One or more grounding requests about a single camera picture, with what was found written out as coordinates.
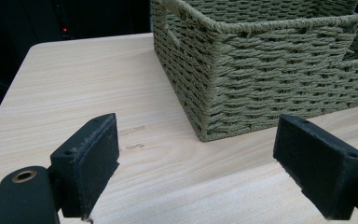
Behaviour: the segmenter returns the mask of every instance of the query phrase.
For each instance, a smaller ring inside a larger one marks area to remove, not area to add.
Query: metal grommet
[[[35,176],[36,176],[36,171],[27,170],[27,171],[22,171],[21,173],[15,175],[11,180],[13,181],[13,183],[20,184],[34,178]]]

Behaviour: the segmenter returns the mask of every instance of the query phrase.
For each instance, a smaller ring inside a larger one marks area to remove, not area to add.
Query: green basket
[[[200,140],[358,106],[356,3],[152,0],[155,52]]]

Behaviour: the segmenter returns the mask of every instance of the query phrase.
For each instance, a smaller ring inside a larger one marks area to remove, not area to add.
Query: black clamp
[[[60,223],[65,217],[87,220],[118,167],[115,114],[92,119],[51,156],[51,166],[22,168],[0,184],[1,223]]]
[[[358,208],[358,149],[313,123],[281,115],[273,157],[326,219]]]

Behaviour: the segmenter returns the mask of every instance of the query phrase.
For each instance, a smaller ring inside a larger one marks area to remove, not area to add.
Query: dark background
[[[0,0],[0,104],[35,44],[148,32],[149,0]]]

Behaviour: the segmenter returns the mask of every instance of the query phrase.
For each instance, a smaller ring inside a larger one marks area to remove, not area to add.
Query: table
[[[94,223],[328,223],[272,158],[276,128],[198,140],[151,34],[32,47],[0,106],[0,181],[49,167],[78,128],[112,112],[120,166]],[[311,121],[358,148],[358,107]],[[358,223],[358,211],[342,223]]]

